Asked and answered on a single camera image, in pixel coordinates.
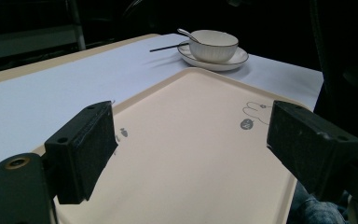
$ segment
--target plastic tray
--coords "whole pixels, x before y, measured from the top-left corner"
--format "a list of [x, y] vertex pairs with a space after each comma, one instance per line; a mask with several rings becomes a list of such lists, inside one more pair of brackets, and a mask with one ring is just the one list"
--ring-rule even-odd
[[296, 179], [267, 149], [273, 100], [187, 68], [114, 105], [116, 155], [61, 223], [286, 223]]

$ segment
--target black chopsticks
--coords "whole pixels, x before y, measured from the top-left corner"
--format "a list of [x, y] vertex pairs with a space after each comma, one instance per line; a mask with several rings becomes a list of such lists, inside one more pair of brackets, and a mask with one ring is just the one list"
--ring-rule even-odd
[[181, 47], [181, 46], [185, 46], [185, 45], [188, 45], [188, 43], [183, 43], [183, 44], [179, 44], [179, 45], [168, 46], [168, 47], [164, 47], [164, 48], [160, 48], [160, 49], [151, 49], [150, 52], [154, 52], [154, 51], [158, 51], [158, 50], [162, 50], [162, 49], [173, 49], [173, 48], [177, 48], [177, 47]]

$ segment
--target white tablecloth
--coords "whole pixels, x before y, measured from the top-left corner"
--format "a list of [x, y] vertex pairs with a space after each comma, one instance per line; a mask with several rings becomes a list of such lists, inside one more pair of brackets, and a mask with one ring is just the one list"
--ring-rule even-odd
[[[157, 36], [0, 82], [0, 161], [40, 147], [87, 105], [122, 102], [189, 67], [176, 49], [149, 52], [186, 39], [176, 34]], [[309, 109], [323, 83], [319, 71], [252, 54], [240, 69], [218, 73]]]

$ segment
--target logo on tray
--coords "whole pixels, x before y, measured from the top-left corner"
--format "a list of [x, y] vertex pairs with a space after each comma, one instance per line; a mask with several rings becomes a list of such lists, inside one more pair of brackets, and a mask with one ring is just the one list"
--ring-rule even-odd
[[255, 121], [269, 125], [269, 119], [271, 117], [272, 106], [270, 105], [261, 105], [255, 102], [248, 102], [246, 106], [242, 109], [243, 113], [252, 119], [244, 119], [241, 122], [241, 128], [244, 130], [251, 130], [254, 127]]

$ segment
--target white saucer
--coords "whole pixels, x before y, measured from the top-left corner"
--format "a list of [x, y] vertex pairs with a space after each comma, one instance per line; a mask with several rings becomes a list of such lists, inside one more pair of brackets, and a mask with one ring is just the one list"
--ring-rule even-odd
[[191, 54], [190, 47], [188, 45], [178, 47], [178, 51], [182, 56], [183, 60], [185, 60], [187, 63], [211, 71], [228, 71], [241, 67], [249, 58], [249, 55], [245, 50], [237, 48], [237, 51], [235, 51], [234, 56], [232, 56], [232, 58], [225, 63], [205, 63], [199, 61]]

